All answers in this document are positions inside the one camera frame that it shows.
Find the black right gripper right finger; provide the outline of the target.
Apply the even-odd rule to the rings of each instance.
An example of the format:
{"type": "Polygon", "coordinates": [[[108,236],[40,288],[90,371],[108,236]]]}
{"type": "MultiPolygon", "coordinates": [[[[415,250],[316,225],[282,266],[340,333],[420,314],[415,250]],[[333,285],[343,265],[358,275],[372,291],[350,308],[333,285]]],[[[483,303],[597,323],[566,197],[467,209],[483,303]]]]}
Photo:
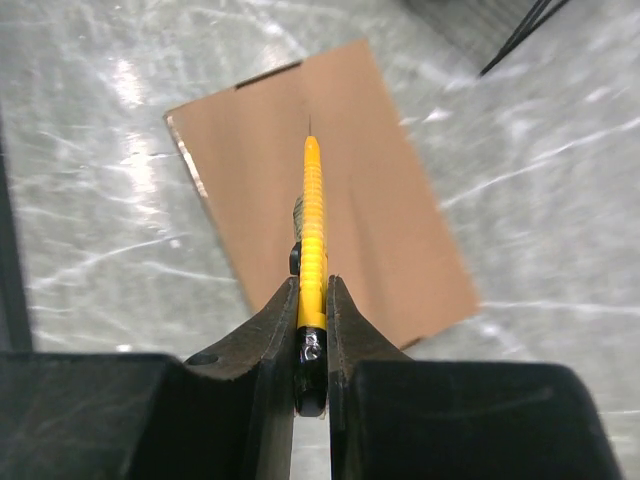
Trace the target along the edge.
{"type": "Polygon", "coordinates": [[[560,364],[418,361],[327,298],[335,479],[618,479],[595,402],[560,364]]]}

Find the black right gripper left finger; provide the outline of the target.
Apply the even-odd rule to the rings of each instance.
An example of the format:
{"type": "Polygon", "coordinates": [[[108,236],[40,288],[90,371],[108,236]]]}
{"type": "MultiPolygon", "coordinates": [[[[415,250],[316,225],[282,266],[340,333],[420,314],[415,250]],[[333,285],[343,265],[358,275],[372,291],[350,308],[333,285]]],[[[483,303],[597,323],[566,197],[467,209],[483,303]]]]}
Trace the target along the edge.
{"type": "Polygon", "coordinates": [[[298,281],[220,341],[1,358],[5,479],[285,479],[298,281]]]}

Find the yellow utility knife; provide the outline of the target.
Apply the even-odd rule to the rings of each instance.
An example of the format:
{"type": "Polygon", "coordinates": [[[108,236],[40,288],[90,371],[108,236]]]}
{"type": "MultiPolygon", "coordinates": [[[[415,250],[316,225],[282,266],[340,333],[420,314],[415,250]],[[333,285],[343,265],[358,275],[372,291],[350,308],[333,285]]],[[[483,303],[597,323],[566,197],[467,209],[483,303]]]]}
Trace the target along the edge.
{"type": "Polygon", "coordinates": [[[302,192],[293,209],[295,244],[290,274],[299,280],[294,367],[294,405],[302,417],[324,414],[328,390],[327,287],[324,182],[320,144],[304,141],[302,192]]]}

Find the brown cardboard express box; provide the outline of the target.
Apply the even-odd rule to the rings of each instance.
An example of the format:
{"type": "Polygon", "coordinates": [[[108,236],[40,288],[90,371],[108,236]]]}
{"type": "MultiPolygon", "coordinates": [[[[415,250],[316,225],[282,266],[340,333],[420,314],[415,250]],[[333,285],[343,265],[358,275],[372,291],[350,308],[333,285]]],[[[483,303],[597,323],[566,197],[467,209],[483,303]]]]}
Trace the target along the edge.
{"type": "Polygon", "coordinates": [[[244,296],[289,273],[304,141],[319,141],[328,269],[394,345],[475,315],[479,299],[364,40],[168,111],[244,296]]]}

